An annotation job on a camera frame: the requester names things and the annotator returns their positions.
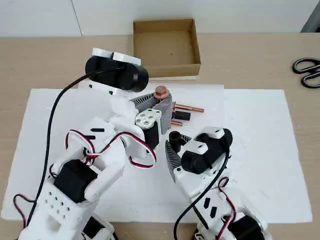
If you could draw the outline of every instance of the copper rod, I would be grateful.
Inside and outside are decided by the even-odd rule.
[[[182,104],[175,104],[174,108],[188,110],[188,111],[192,111],[192,112],[198,112],[198,113],[204,113],[205,112],[205,110],[203,108],[187,106],[187,105],[182,105]]]
[[[173,121],[173,120],[171,120],[171,125],[176,125],[176,126],[182,126],[183,125],[183,123],[182,122],[180,122],[180,121]]]

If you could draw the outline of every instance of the open cardboard box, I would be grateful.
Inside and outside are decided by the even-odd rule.
[[[201,61],[195,21],[134,21],[133,53],[150,78],[198,75]]]

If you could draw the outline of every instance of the copper nut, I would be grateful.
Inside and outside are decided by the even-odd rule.
[[[169,90],[165,86],[157,86],[154,91],[154,97],[156,99],[165,99],[169,96]]]

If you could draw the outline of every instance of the black scissors handle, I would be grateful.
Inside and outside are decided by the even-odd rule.
[[[299,69],[298,68],[298,65],[300,63],[312,63],[313,65],[312,66],[308,66],[308,67],[305,67],[305,68],[302,68],[302,69]],[[317,69],[320,69],[320,60],[319,59],[316,59],[316,58],[312,58],[312,57],[304,57],[304,58],[301,58],[297,61],[294,62],[294,64],[292,65],[292,71],[295,73],[295,74],[305,74],[305,73],[311,73],[311,75],[309,76],[313,76],[314,72],[317,71]]]
[[[315,71],[310,75],[304,76],[301,79],[302,86],[304,86],[304,87],[306,87],[308,89],[319,89],[320,88],[320,84],[309,84],[308,83],[308,81],[310,79],[314,79],[314,78],[317,78],[317,77],[320,77],[320,71]]]

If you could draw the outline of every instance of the wooden table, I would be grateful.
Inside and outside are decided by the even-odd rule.
[[[201,34],[200,80],[229,89],[284,89],[300,162],[312,206],[313,222],[270,224],[275,240],[318,239],[320,225],[320,90],[300,85],[291,64],[320,58],[319,34]],[[79,38],[0,38],[0,199],[3,199],[31,88],[63,88],[84,73],[92,47],[132,54],[132,36]],[[173,239],[169,223],[115,223],[120,240]],[[21,222],[0,220],[0,239],[13,240]],[[181,224],[188,240],[194,224]]]

